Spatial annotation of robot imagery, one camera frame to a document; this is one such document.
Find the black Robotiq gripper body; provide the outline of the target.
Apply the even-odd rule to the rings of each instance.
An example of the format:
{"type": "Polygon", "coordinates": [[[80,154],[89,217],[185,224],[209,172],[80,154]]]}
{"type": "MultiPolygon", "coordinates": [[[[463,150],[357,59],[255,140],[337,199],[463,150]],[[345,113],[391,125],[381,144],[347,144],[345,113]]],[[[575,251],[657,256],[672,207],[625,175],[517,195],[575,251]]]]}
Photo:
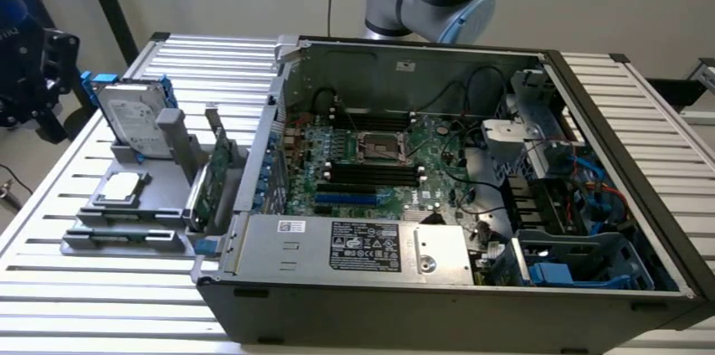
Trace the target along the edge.
{"type": "Polygon", "coordinates": [[[1,96],[9,100],[49,97],[42,70],[45,30],[24,0],[1,0],[1,96]]]}

